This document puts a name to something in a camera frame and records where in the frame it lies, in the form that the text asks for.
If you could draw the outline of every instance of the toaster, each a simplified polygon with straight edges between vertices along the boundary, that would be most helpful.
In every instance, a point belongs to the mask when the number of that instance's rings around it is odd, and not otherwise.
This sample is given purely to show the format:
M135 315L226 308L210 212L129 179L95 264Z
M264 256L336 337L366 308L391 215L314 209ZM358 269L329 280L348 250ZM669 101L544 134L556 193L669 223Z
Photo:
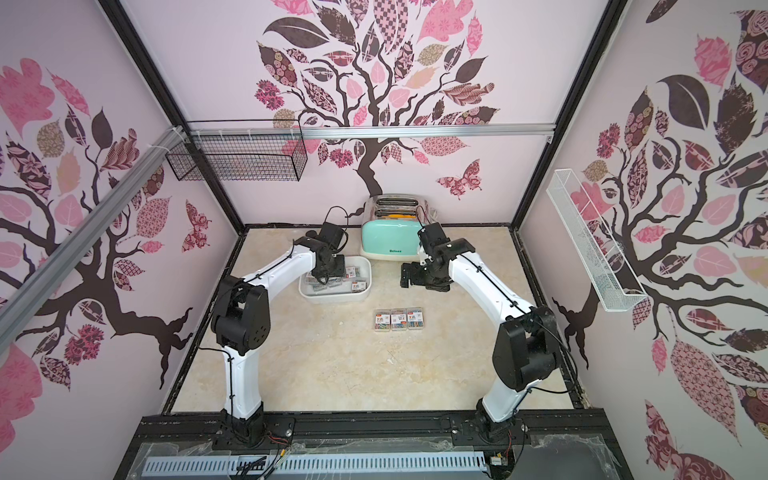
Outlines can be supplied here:
M436 212L416 195L375 195L362 213L360 254L372 260L412 262L419 260L422 223L435 221Z

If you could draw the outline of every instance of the wire basket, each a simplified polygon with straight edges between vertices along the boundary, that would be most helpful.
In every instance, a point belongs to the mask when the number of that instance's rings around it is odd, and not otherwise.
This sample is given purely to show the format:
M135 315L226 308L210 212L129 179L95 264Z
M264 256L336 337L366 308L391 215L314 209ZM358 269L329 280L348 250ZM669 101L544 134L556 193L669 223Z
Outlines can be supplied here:
M199 130L166 154L178 180L204 179L189 141L205 155L219 180L299 181L306 166L301 128L260 128L246 134Z
M575 192L581 192L588 199L588 202L581 211L571 199L571 194ZM611 234L611 228L598 213L598 209L592 203L592 199L581 186L576 173L570 168L555 170L547 188L547 195L549 195L554 208L558 211L565 229L568 231L568 235L571 236L571 240L573 240L576 251L581 258L581 262L584 264L584 268L594 285L594 290L597 292L600 303L605 311L626 312L645 299L647 297L645 289L637 280L637 275L635 275L634 270L632 270L632 267L627 262L627 258L624 256L624 252L621 251L619 243ZM605 253L603 253L603 249L595 240L587 222L584 221L584 217L594 218L602 222L604 227L602 230L607 233L610 239L609 243L612 243L610 249L606 247L608 245L606 243L606 246L604 246ZM621 262L621 265L626 266L630 270L634 278L633 285L622 285L619 282L611 268L611 264L616 262Z

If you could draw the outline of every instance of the black frame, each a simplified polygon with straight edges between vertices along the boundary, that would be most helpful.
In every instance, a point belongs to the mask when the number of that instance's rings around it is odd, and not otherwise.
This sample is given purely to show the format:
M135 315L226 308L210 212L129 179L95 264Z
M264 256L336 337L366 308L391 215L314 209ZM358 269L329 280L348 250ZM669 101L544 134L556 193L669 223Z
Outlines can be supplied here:
M138 36L134 26L131 24L131 20L127 16L120 0L99 0L104 13L106 14L109 22L113 25L114 30L123 41L128 54L133 58L139 71L141 72L144 80L147 82L149 88L152 90L155 98L160 104L161 108L167 115L169 121L174 125L180 125L187 135L190 135L190 128L187 120L181 113L178 104L174 100L170 90L168 89L165 81L160 75L157 67L152 61L147 49L144 47L143 42ZM622 12L626 7L627 0L608 0L606 8L603 12L601 20L596 28L596 31L592 37L591 43L588 47L586 55L582 60L582 63L578 69L578 73L571 85L568 95L563 103L558 119L557 126L554 130L554 135L549 141L548 145L542 152L534 173L525 189L523 198L515 213L511 223L454 223L445 224L444 227L508 227L510 235L515 244L515 249L520 257L523 270L528 279L528 282L533 291L535 301L538 305L546 305L546 299L541 290L541 286L535 276L533 266L528 259L528 255L525 251L525 245L520 237L519 229L528 213L536 193L539 190L544 178L547 176L548 169L551 162L563 140L564 134L568 129L577 107L586 92L587 86L591 80L591 77L598 66L598 63L608 46L611 36L616 29L618 22L621 18ZM205 181L208 183L213 195L221 205L224 213L231 222L233 228L237 232L238 238L234 246L232 254L227 261L226 266L223 269L221 278L229 275L237 257L240 254L240 249L247 237L251 228L313 228L318 225L309 224L291 224L291 223L267 223L267 224L243 224L239 214L236 212L232 201L230 200L227 192L224 190L221 182L216 177L213 169L208 162L206 156L197 149L194 143L190 142L188 148L190 154L195 159L195 162L200 169L200 172L204 176ZM134 438L131 441L131 445L126 451L125 457L115 475L115 479L122 479L127 474L127 470L131 467L131 464L135 458L136 452L141 446L142 442L158 441L158 442L195 442L207 441L215 439L219 435L219 427L221 416L220 413L183 413L173 414L171 410L173 404L178 397L181 386L184 383L189 369L194 360L199 347L200 342L205 334L205 329L208 327L210 321L210 311L213 307L214 297L209 302L206 316L201 321L195 336L192 340L190 348L187 351L187 355L184 358L181 369L177 378L174 381L172 388L169 391L167 400L163 407L163 413L161 415L145 417L142 419L140 425L137 428ZM615 435L611 429L610 423L602 409L586 409L581 403L581 386L578 384L578 379L575 378L574 367L571 364L570 359L566 352L560 352L561 357L561 370L566 386L571 389L573 386L573 392L571 393L571 401L574 404L574 410L533 410L533 411L521 411L521 417L523 418L526 426L530 429L529 433L546 434L546 433L601 433L607 446L611 449L614 456L619 461L619 469L622 478L632 478L632 474L627 467L627 463L624 460L624 456L621 453L621 449L617 443ZM451 419L465 419L469 415L474 415L475 411L462 411L453 410L445 412L313 412L313 413L298 413L298 412L266 412L265 421L269 425L271 422L295 422L297 433L293 437L294 440L313 440L318 438L349 438L349 435L357 436L420 436L424 435L425 422L434 422L436 418L449 417ZM299 425L321 425L319 429L307 429L305 431L299 428ZM376 428L375 425L384 425L381 428ZM368 425L371 428L361 430L361 425ZM456 434L452 433L450 425L438 424L433 428L426 429L429 434L452 435L454 442L461 441L456 438ZM484 451L493 451L495 447L499 445L486 445ZM506 449L507 445L503 445L499 449Z

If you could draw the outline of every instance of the plastic bin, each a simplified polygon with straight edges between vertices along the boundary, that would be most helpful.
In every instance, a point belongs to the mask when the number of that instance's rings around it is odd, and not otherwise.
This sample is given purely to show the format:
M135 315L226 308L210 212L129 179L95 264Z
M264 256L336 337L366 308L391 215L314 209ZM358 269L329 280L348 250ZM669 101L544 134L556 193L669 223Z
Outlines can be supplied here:
M373 277L371 275L371 263L365 257L351 256L344 257L346 266L357 266L360 268L360 279L366 282L366 289L362 292L352 291L352 282L347 280L341 282L341 285L330 286L325 290L315 292L312 286L307 282L307 275L299 278L299 293L310 303L342 303L342 302L362 302L371 293L373 286Z

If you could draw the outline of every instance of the white wire basket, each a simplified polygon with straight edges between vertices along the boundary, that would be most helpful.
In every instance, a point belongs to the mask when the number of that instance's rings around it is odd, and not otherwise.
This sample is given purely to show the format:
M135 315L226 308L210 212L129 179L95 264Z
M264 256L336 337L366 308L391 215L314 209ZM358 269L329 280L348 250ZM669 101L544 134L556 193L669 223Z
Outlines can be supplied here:
M579 191L588 199L581 210L571 199L571 194ZM610 226L599 214L592 199L582 188L576 173L570 168L555 170L547 188L547 195L563 220L565 229L573 240L576 251L605 311L626 312L645 299L648 296L645 289L637 280L637 275L627 262L619 243L614 239ZM585 217L594 219L591 221L602 223L603 235L609 238L609 241L603 245L605 253L592 235L587 222L584 220ZM622 285L611 268L611 264L626 266L632 273L634 284Z

